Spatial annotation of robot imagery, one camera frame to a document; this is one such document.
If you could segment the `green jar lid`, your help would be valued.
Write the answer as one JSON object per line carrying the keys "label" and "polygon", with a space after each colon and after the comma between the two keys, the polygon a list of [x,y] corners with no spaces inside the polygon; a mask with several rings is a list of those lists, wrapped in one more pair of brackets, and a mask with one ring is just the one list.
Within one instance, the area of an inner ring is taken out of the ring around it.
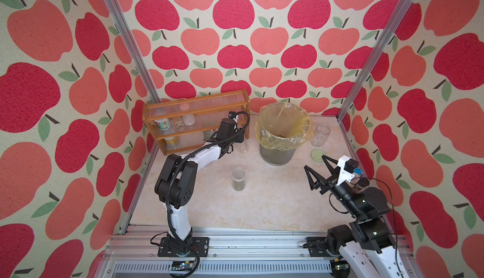
{"label": "green jar lid", "polygon": [[310,153],[310,156],[314,162],[323,163],[324,162],[323,157],[325,156],[325,152],[322,151],[321,149],[313,149]]}

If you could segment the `short clear plastic jar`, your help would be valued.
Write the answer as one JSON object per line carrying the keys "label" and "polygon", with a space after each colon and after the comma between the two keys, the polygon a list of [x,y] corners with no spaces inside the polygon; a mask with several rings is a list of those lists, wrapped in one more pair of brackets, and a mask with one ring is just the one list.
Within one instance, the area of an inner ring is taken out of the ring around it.
{"label": "short clear plastic jar", "polygon": [[246,186],[246,173],[242,167],[236,167],[232,172],[232,186],[236,191],[242,191]]}

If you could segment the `ribbed glass jar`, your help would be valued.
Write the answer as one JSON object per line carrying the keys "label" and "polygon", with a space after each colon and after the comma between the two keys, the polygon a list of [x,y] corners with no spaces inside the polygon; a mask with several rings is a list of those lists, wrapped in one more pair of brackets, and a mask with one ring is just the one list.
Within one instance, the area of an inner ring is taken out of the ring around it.
{"label": "ribbed glass jar", "polygon": [[324,146],[330,134],[331,129],[329,127],[323,124],[317,125],[313,131],[311,145],[315,148]]}

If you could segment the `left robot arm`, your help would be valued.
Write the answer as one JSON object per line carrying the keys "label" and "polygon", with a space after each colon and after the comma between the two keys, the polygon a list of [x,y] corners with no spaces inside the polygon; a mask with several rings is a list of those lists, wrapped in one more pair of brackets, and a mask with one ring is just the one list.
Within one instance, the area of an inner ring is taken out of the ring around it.
{"label": "left robot arm", "polygon": [[170,154],[166,158],[155,184],[155,194],[166,207],[169,234],[174,239],[187,241],[192,234],[187,204],[194,194],[197,173],[232,153],[235,144],[243,143],[249,122],[247,112],[229,112],[203,146],[183,156]]}

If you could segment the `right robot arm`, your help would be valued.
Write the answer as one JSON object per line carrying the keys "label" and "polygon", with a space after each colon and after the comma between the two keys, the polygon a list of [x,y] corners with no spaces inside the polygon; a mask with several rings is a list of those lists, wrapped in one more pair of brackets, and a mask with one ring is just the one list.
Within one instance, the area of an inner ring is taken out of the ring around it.
{"label": "right robot arm", "polygon": [[411,277],[398,252],[396,230],[385,217],[393,212],[393,199],[379,188],[370,186],[369,178],[355,159],[343,156],[321,157],[330,172],[325,178],[305,166],[311,190],[328,193],[353,219],[348,225],[330,228],[325,237],[309,237],[303,248],[312,257],[332,256],[332,274],[346,277],[353,270],[357,277]]}

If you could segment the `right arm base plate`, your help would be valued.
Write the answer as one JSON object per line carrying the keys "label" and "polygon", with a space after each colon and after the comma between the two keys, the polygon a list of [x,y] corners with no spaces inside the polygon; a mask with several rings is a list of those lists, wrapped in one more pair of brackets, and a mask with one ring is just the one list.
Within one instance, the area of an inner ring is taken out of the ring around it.
{"label": "right arm base plate", "polygon": [[302,245],[307,249],[311,257],[337,257],[335,239],[333,237],[307,237]]}

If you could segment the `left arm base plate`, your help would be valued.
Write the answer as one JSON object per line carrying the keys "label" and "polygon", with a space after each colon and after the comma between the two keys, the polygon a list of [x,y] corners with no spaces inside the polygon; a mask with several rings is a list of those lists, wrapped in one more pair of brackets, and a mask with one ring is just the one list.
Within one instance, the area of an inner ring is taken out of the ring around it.
{"label": "left arm base plate", "polygon": [[162,238],[159,249],[159,257],[207,257],[209,251],[209,237],[191,237],[188,242],[178,241],[170,235]]}

